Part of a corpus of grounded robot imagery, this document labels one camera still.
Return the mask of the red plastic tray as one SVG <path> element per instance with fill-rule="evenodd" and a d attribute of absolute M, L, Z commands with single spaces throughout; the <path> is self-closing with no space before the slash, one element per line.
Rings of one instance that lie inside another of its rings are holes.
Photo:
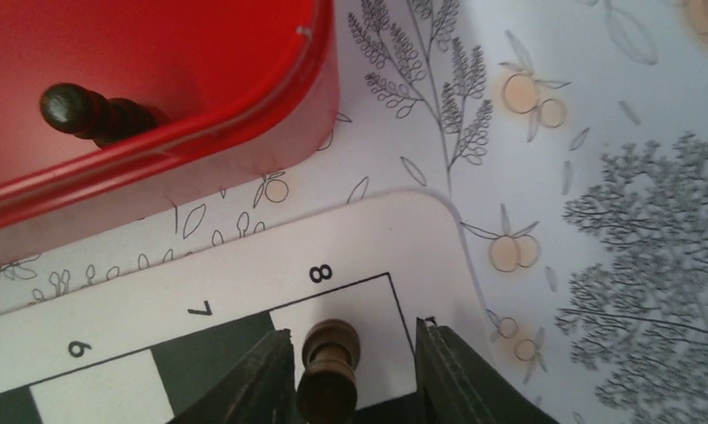
<path fill-rule="evenodd" d="M 332 1 L 0 1 L 0 266 L 309 158 L 339 109 Z M 152 109 L 99 148 L 57 132 L 70 82 Z"/>

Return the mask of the dark wooden rook piece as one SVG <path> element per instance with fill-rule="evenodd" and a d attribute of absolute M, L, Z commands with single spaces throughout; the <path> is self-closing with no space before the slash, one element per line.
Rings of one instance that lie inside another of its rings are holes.
<path fill-rule="evenodd" d="M 308 423 L 347 423 L 358 402 L 355 370 L 361 342 L 355 328 L 340 319 L 315 324 L 301 349 L 303 373 L 296 407 Z"/>

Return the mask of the black white chessboard mat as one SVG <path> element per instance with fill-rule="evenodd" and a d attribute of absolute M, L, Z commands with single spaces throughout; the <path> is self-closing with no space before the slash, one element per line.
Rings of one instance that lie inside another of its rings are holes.
<path fill-rule="evenodd" d="M 361 339 L 361 409 L 415 391 L 418 319 L 494 359 L 456 215 L 396 192 L 0 316 L 0 423 L 164 423 L 265 333 L 300 348 L 331 318 Z"/>

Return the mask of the dark pawn in tray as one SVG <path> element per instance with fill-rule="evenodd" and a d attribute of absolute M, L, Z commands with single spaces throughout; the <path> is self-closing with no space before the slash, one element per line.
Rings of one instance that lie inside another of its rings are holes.
<path fill-rule="evenodd" d="M 106 148 L 158 127 L 156 113 L 127 98 L 106 98 L 70 82 L 47 87 L 39 101 L 47 125 Z"/>

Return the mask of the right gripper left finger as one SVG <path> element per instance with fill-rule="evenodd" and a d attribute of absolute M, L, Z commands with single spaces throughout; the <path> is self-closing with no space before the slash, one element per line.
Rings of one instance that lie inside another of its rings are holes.
<path fill-rule="evenodd" d="M 291 423 L 294 351 L 289 329 L 263 336 L 202 398 L 172 423 Z"/>

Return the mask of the floral patterned table mat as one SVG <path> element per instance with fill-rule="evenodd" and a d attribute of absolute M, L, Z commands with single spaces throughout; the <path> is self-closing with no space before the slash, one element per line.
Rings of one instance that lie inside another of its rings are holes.
<path fill-rule="evenodd" d="M 708 423 L 708 1 L 465 1 L 489 135 L 438 175 L 343 46 L 326 147 L 0 276 L 0 314 L 395 188 L 449 193 L 504 375 L 564 423 Z"/>

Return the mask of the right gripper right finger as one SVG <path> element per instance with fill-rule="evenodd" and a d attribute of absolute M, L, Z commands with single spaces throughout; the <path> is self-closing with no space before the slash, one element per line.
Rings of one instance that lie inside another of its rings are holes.
<path fill-rule="evenodd" d="M 453 329 L 416 320 L 421 423 L 554 423 Z"/>

